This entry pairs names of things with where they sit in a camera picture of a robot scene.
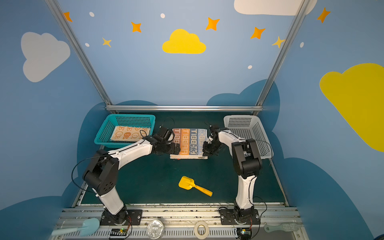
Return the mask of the grey plastic basket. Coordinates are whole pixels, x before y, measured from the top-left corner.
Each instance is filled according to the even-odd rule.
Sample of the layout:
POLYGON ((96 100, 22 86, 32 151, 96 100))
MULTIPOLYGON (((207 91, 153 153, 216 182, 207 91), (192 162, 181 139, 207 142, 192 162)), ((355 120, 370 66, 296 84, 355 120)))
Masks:
POLYGON ((229 115, 224 117, 224 125, 241 139, 254 139, 262 159, 271 159, 274 155, 270 141, 261 120, 251 115, 229 115))

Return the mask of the orange patterned towel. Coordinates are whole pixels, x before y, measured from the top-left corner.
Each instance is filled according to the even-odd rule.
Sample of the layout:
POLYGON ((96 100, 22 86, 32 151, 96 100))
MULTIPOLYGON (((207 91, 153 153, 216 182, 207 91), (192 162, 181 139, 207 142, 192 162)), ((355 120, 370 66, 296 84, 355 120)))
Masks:
POLYGON ((111 141, 113 142, 138 142, 143 137, 150 135, 151 128, 138 128, 129 126, 116 126, 111 141))

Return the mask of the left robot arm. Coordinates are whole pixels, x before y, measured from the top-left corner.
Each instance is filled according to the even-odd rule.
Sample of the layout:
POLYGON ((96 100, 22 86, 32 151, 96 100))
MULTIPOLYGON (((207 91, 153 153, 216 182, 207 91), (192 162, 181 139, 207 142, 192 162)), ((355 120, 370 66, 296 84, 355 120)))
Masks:
POLYGON ((117 219, 126 217, 126 205, 121 200, 116 183, 119 170, 125 165, 150 154, 179 154, 180 144, 158 137, 145 137, 132 145, 115 151, 98 151, 83 174, 83 180, 96 193, 106 212, 117 219))

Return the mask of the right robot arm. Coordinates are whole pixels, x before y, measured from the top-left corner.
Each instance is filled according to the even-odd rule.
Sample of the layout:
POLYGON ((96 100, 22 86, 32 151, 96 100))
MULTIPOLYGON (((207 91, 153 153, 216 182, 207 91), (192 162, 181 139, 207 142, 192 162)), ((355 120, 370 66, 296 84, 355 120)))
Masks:
POLYGON ((243 139, 227 128, 220 129, 218 126, 210 126, 210 135, 203 143, 203 156, 216 155, 222 145, 229 148, 234 170, 239 178, 235 208, 242 215, 246 215, 254 207, 254 186, 263 166, 257 141, 243 139))

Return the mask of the yellow toy shovel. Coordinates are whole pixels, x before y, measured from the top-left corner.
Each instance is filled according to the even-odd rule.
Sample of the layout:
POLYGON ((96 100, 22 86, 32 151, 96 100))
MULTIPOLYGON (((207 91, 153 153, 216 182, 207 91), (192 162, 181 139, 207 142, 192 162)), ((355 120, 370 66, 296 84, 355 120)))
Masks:
POLYGON ((182 189, 185 189, 185 190, 191 190, 192 188, 195 188, 195 189, 199 190, 200 192, 208 195, 209 197, 211 197, 213 195, 213 192, 196 185, 195 181, 193 179, 188 178, 186 176, 183 176, 181 178, 181 180, 179 182, 179 187, 182 189))

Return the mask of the clear round lid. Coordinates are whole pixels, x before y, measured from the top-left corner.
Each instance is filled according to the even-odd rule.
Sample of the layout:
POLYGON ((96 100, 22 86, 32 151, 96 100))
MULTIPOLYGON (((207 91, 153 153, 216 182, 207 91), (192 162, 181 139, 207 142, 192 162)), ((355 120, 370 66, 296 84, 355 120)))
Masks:
POLYGON ((159 220, 151 221, 147 226, 147 236, 151 240, 157 240, 165 234, 165 225, 159 220))

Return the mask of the white tape roll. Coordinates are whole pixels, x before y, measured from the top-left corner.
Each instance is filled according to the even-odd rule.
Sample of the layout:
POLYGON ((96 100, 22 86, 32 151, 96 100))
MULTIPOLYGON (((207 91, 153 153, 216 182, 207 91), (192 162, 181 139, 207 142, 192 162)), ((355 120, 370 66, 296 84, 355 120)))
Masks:
POLYGON ((199 221, 194 226, 194 235, 199 240, 205 240, 210 233, 208 224, 205 221, 199 221))

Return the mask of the right circuit board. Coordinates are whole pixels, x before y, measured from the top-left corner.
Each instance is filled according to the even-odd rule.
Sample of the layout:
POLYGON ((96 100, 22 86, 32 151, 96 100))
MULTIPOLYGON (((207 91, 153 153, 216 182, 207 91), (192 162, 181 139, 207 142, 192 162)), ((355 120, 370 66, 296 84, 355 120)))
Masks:
POLYGON ((250 240, 252 238, 252 230, 237 228, 236 229, 237 240, 250 240))

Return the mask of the circuit board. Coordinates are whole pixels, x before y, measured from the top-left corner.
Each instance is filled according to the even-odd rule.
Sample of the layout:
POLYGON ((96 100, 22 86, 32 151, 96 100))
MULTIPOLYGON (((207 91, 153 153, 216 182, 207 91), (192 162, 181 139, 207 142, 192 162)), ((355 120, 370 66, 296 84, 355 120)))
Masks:
POLYGON ((129 235, 128 229, 111 229, 109 240, 125 240, 129 235))
POLYGON ((237 240, 250 240, 252 238, 252 230, 237 228, 236 229, 237 240))

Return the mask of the left circuit board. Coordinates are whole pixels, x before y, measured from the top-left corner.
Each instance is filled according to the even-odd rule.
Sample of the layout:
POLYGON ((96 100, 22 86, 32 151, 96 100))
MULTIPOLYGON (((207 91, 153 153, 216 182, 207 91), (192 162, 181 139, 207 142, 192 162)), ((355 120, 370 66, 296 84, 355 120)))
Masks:
POLYGON ((128 229, 111 229, 109 240, 125 240, 129 235, 128 229))

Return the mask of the grey-green brush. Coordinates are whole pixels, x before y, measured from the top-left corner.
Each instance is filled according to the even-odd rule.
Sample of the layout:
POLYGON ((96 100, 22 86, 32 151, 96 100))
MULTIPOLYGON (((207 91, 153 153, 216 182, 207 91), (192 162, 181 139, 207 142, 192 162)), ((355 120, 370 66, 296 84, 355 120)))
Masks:
POLYGON ((275 231, 283 231, 283 232, 295 232, 298 231, 300 226, 296 223, 282 223, 280 225, 264 225, 264 230, 267 233, 275 232, 275 231))

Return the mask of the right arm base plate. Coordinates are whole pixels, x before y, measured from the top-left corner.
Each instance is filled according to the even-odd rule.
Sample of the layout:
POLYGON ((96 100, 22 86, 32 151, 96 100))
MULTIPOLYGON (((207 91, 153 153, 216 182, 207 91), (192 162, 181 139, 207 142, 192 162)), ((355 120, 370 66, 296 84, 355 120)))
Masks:
POLYGON ((222 225, 258 225, 261 223, 258 210, 254 207, 241 210, 238 207, 218 209, 222 225))

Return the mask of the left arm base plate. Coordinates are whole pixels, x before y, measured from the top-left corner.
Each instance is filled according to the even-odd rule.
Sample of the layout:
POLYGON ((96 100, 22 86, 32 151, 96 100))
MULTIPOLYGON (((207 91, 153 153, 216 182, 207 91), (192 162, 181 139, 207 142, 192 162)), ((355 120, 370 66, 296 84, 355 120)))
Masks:
POLYGON ((122 209, 116 215, 104 210, 100 220, 101 226, 139 226, 142 219, 142 210, 122 209))

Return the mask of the aluminium front rail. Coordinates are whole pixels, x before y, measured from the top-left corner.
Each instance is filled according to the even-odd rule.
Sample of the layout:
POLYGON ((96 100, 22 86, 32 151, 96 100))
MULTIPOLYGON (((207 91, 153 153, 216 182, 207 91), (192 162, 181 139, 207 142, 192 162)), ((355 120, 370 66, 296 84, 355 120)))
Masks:
POLYGON ((237 240, 236 229, 247 226, 252 228, 254 240, 307 240, 309 236, 302 224, 299 211, 294 207, 286 207, 283 203, 256 203, 255 209, 262 215, 258 225, 222 225, 218 209, 233 208, 231 203, 192 203, 192 204, 132 204, 129 210, 142 210, 139 226, 100 226, 85 240, 108 240, 111 229, 128 229, 126 240, 147 240, 147 226, 153 220, 159 220, 165 225, 164 240, 195 240, 194 226, 199 221, 205 221, 210 229, 209 240, 237 240), (296 223, 298 231, 275 231, 267 233, 264 225, 280 225, 296 223))

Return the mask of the aluminium frame right post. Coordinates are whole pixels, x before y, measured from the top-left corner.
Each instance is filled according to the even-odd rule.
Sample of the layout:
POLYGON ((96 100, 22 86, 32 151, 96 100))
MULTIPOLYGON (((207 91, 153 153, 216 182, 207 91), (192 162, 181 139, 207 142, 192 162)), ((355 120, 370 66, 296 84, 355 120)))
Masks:
POLYGON ((283 46, 280 47, 278 56, 275 60, 275 63, 273 65, 273 68, 264 84, 264 87, 261 90, 261 93, 258 97, 256 107, 257 109, 253 111, 253 115, 257 116, 259 112, 263 110, 263 104, 271 90, 271 87, 273 83, 275 82, 278 73, 280 71, 280 68, 282 67, 284 60, 290 50, 291 45, 294 42, 294 39, 306 17, 306 12, 310 8, 310 4, 312 1, 310 0, 304 0, 300 3, 298 11, 293 19, 293 22, 288 30, 288 33, 286 35, 286 40, 283 42, 283 46))

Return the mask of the aluminium frame post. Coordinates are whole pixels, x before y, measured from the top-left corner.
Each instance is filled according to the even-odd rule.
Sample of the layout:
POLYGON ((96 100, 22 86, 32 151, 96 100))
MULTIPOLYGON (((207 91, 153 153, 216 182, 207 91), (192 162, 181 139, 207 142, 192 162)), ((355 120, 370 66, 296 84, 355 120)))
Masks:
POLYGON ((99 79, 96 71, 94 70, 90 60, 86 56, 86 53, 83 50, 81 43, 79 42, 75 32, 73 31, 72 27, 70 26, 70 22, 66 19, 65 14, 60 7, 59 2, 53 1, 53 0, 45 0, 45 3, 49 7, 51 13, 55 17, 55 19, 58 22, 63 33, 67 37, 69 43, 71 44, 73 50, 75 51, 76 55, 78 56, 80 62, 82 63, 84 69, 86 70, 87 74, 89 75, 89 77, 90 77, 91 81, 93 82, 94 86, 96 87, 97 91, 99 92, 104 103, 106 105, 112 105, 113 103, 112 103, 110 97, 108 96, 106 89, 104 88, 104 86, 103 86, 101 80, 99 79))
POLYGON ((261 93, 258 97, 256 107, 257 109, 253 111, 253 115, 257 116, 259 112, 263 110, 263 104, 271 90, 271 87, 273 83, 275 82, 278 73, 280 71, 280 68, 282 67, 284 60, 290 50, 291 45, 294 42, 294 39, 306 17, 306 12, 310 8, 310 4, 312 1, 310 0, 304 0, 300 3, 298 11, 293 19, 293 22, 288 30, 288 33, 286 35, 286 40, 283 42, 283 46, 280 47, 278 56, 275 60, 275 63, 273 65, 273 68, 264 84, 264 87, 261 90, 261 93))

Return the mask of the aluminium frame left post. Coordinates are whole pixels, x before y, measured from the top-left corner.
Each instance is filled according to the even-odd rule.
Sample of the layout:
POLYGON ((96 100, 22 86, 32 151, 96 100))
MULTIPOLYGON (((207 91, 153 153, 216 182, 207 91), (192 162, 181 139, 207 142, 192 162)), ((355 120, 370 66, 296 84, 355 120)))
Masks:
POLYGON ((55 17, 55 19, 58 22, 63 33, 67 37, 69 43, 71 44, 73 50, 75 51, 76 55, 78 56, 80 62, 82 63, 84 69, 86 70, 87 74, 89 75, 89 77, 90 77, 91 81, 93 82, 94 86, 96 87, 97 91, 99 92, 104 103, 106 105, 112 105, 113 103, 112 103, 110 97, 108 96, 106 89, 104 88, 104 86, 103 86, 101 80, 99 79, 96 71, 94 70, 90 60, 86 56, 86 53, 83 50, 81 43, 79 42, 75 32, 73 31, 72 27, 70 26, 70 22, 66 19, 65 14, 60 7, 59 2, 53 1, 53 0, 45 0, 45 3, 49 7, 51 13, 55 17))

